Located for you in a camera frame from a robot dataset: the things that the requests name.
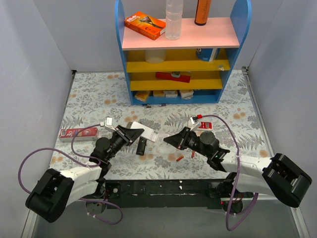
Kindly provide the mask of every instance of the orange bottle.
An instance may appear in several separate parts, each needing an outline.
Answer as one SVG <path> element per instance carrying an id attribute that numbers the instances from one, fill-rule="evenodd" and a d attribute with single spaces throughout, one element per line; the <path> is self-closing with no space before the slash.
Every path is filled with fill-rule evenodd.
<path id="1" fill-rule="evenodd" d="M 195 24 L 203 26 L 207 23 L 211 0 L 198 0 Z"/>

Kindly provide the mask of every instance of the white wall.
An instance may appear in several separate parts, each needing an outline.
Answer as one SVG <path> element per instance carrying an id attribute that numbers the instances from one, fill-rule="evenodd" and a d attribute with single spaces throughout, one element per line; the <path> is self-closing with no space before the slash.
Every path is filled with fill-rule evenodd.
<path id="1" fill-rule="evenodd" d="M 33 0 L 71 69 L 123 70 L 114 25 L 115 0 Z M 165 0 L 123 0 L 137 11 L 165 18 Z M 235 0 L 212 0 L 210 17 L 229 16 Z M 252 0 L 249 35 L 235 65 L 248 66 L 282 0 Z M 197 0 L 184 0 L 183 17 L 195 17 Z"/>
<path id="2" fill-rule="evenodd" d="M 317 1 L 284 0 L 250 65 L 250 78 L 274 152 L 313 179 L 301 210 L 317 237 Z"/>
<path id="3" fill-rule="evenodd" d="M 71 71 L 32 0 L 0 0 L 0 238 L 21 236 L 27 194 L 18 167 L 31 151 L 54 146 Z M 32 190 L 50 152 L 27 162 Z"/>

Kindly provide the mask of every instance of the floral tablecloth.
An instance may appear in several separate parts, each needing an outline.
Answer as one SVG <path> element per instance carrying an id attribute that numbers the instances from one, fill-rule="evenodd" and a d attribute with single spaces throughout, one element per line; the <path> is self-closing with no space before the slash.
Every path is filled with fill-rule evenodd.
<path id="1" fill-rule="evenodd" d="M 175 134 L 187 125 L 189 116 L 216 114 L 227 121 L 241 148 L 241 154 L 266 157 L 268 150 L 263 140 L 260 124 L 243 78 L 242 71 L 234 70 L 218 104 L 185 104 L 153 106 L 146 109 L 130 104 L 123 72 L 77 73 L 70 91 L 61 128 L 86 127 L 113 118 L 113 125 L 127 126 L 138 121 L 157 130 L 160 134 L 156 143 L 147 142 L 144 156 L 136 155 L 138 140 L 124 147 L 111 160 L 112 168 L 106 179 L 222 179 L 226 173 L 214 171 L 206 157 L 188 149 L 179 151 L 163 142 L 164 134 Z M 225 125 L 216 118 L 206 119 L 213 124 L 213 132 L 223 148 L 236 151 L 233 140 Z M 100 136 L 111 137 L 111 133 L 100 128 Z M 76 142 L 75 150 L 89 155 L 94 141 Z M 71 152 L 70 143 L 56 141 L 55 147 L 78 158 Z M 71 160 L 54 152 L 50 168 L 57 170 L 77 166 Z"/>

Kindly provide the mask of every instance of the orange box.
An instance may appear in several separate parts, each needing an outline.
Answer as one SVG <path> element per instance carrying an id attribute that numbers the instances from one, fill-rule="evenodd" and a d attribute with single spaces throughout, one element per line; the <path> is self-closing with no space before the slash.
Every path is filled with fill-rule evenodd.
<path id="1" fill-rule="evenodd" d="M 165 32 L 166 23 L 138 11 L 125 18 L 124 25 L 152 40 L 156 40 Z"/>

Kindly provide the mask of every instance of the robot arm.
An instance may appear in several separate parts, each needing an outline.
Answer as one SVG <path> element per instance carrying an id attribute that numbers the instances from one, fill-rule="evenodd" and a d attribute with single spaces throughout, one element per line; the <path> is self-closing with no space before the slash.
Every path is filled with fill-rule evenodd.
<path id="1" fill-rule="evenodd" d="M 219 141 L 211 131 L 200 136 L 188 127 L 164 141 L 177 149 L 190 148 L 207 157 L 207 163 L 217 171 L 235 173 L 237 155 L 219 147 Z M 312 179 L 287 156 L 276 154 L 272 158 L 239 156 L 241 177 L 239 192 L 258 192 L 274 195 L 290 207 L 298 207 Z"/>
<path id="2" fill-rule="evenodd" d="M 56 221 L 65 207 L 70 203 L 98 192 L 98 186 L 104 183 L 104 176 L 111 168 L 110 160 L 124 146 L 130 146 L 144 129 L 128 129 L 118 126 L 110 127 L 112 138 L 102 137 L 96 141 L 87 167 L 75 167 L 70 170 L 57 171 L 48 169 L 26 200 L 26 207 L 39 214 L 48 222 Z"/>

